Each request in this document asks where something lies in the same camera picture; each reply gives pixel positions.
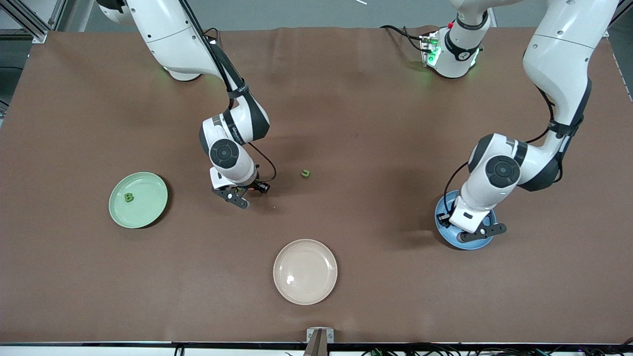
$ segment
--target table surface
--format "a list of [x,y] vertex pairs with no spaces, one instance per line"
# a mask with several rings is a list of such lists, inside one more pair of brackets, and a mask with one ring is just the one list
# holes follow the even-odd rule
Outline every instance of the table surface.
[[[330,326],[340,342],[621,342],[633,106],[607,40],[564,179],[517,189],[496,209],[508,232],[484,249],[436,233],[434,206],[479,138],[526,140],[548,122],[522,70],[532,32],[491,29],[457,80],[385,30],[223,33],[272,121],[258,147],[279,176],[249,210],[211,193],[197,140],[227,104],[220,79],[169,78],[138,34],[51,32],[0,131],[0,341],[293,341]],[[143,170],[165,178],[170,204],[124,229],[108,197]],[[272,279],[300,238],[339,266],[332,294],[307,307]]]

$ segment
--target plate rim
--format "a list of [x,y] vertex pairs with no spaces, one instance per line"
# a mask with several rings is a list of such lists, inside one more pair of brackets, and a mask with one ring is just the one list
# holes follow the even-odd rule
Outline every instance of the plate rim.
[[[165,188],[165,202],[164,202],[163,206],[161,207],[161,212],[152,221],[148,222],[147,224],[139,225],[139,226],[135,226],[135,225],[126,226],[117,217],[115,217],[115,214],[113,213],[113,210],[114,210],[113,209],[113,201],[116,198],[115,191],[117,189],[119,189],[119,187],[123,184],[123,182],[126,179],[128,179],[130,177],[133,177],[135,175],[141,175],[141,174],[153,176],[159,182],[162,183],[163,188]],[[167,183],[165,183],[165,180],[163,178],[161,178],[160,175],[152,173],[152,172],[147,172],[147,171],[134,172],[132,174],[127,175],[123,179],[121,179],[119,181],[119,183],[117,183],[116,186],[112,189],[112,192],[110,192],[110,198],[108,199],[108,211],[110,213],[110,217],[112,218],[112,220],[114,220],[114,222],[116,222],[119,226],[125,227],[126,229],[140,229],[142,227],[148,226],[149,224],[152,224],[154,221],[156,221],[156,219],[158,219],[160,217],[160,215],[163,214],[163,212],[165,211],[165,207],[167,206],[167,201],[168,200],[169,200],[169,189],[167,189]]]
[[[295,301],[292,301],[292,300],[288,299],[287,295],[279,287],[279,280],[277,279],[277,267],[278,267],[278,264],[280,264],[280,256],[283,254],[283,252],[285,252],[287,249],[289,249],[292,245],[298,244],[300,242],[310,242],[310,243],[314,243],[316,245],[319,245],[319,246],[325,248],[325,250],[328,251],[330,256],[332,257],[332,261],[330,261],[330,263],[334,267],[333,268],[333,270],[334,270],[334,283],[332,283],[332,287],[330,288],[330,290],[328,290],[327,293],[325,293],[325,295],[321,299],[319,299],[319,300],[317,300],[315,302],[312,302],[312,303],[299,303],[299,302],[295,302]],[[322,243],[321,241],[317,241],[315,239],[297,239],[297,240],[291,241],[290,243],[285,245],[279,251],[279,253],[277,254],[277,257],[275,257],[275,263],[273,264],[273,282],[275,284],[275,288],[277,289],[279,294],[281,294],[284,297],[284,299],[286,299],[288,302],[291,302],[291,303],[296,304],[296,305],[314,305],[314,304],[317,304],[317,303],[320,303],[320,302],[324,301],[324,299],[326,299],[332,293],[332,291],[334,290],[334,287],[336,286],[336,281],[338,280],[338,278],[339,278],[339,265],[336,262],[336,257],[334,256],[334,253],[332,253],[332,250],[330,250],[330,248],[327,247],[324,243]]]

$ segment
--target round black joint cap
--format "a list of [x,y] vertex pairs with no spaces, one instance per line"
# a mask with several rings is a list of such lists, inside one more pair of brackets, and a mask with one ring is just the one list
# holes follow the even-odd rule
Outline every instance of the round black joint cap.
[[517,161],[508,156],[494,156],[486,163],[488,181],[497,188],[511,186],[520,175],[521,168]]
[[214,165],[229,169],[237,163],[239,149],[237,144],[230,139],[221,139],[211,146],[209,156]]

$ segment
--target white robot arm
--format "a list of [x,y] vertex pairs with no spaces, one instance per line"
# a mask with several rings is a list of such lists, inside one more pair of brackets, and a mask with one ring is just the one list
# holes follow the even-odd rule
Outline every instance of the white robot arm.
[[156,61],[177,80],[193,80],[201,74],[224,80],[230,104],[221,114],[206,119],[199,138],[213,166],[213,192],[240,208],[249,189],[262,193],[269,185],[258,179],[257,166],[242,145],[266,136],[270,121],[266,111],[229,58],[204,35],[186,0],[97,0],[101,11],[117,23],[139,29]]
[[587,65],[617,4],[618,0],[547,1],[547,13],[527,46],[523,68],[537,88],[551,98],[556,107],[554,119],[542,146],[501,134],[479,141],[468,159],[470,177],[450,211],[437,216],[444,227],[461,229],[459,242],[505,232],[502,224],[502,229],[492,232],[482,221],[516,186],[537,191],[560,179],[563,157],[582,123],[591,92]]

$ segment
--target beige plate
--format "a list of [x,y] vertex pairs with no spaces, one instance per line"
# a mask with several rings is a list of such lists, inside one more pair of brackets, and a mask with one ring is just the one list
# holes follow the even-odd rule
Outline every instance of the beige plate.
[[310,239],[293,241],[277,255],[273,278],[279,293],[299,305],[316,304],[334,289],[338,269],[324,244]]

